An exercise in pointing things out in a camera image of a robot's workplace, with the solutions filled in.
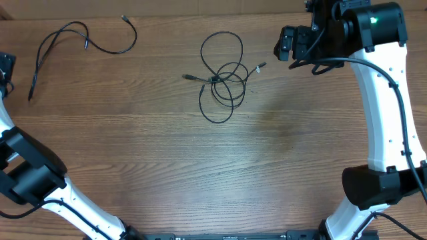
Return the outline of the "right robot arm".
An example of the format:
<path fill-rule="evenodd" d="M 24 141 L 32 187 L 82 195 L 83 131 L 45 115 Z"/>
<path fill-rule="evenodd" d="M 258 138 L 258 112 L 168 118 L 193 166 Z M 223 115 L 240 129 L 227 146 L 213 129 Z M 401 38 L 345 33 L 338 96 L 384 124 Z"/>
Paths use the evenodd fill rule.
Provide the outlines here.
<path fill-rule="evenodd" d="M 292 69 L 320 75 L 346 63 L 358 82 L 368 129 L 368 162 L 342 173 L 344 198 L 316 230 L 287 239 L 377 239 L 368 225 L 392 205 L 426 194 L 426 153 L 417 136 L 406 78 L 408 34 L 395 2 L 306 1 L 310 26 L 285 26 L 274 47 Z"/>

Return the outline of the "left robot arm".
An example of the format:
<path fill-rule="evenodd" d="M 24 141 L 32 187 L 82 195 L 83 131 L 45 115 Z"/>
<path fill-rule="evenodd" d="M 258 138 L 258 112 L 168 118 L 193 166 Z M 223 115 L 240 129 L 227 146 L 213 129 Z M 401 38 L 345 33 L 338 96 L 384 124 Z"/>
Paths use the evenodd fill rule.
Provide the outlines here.
<path fill-rule="evenodd" d="M 14 125 L 1 108 L 1 193 L 19 205 L 52 211 L 88 239 L 142 239 L 133 227 L 102 210 L 71 181 L 67 168 L 48 147 Z"/>

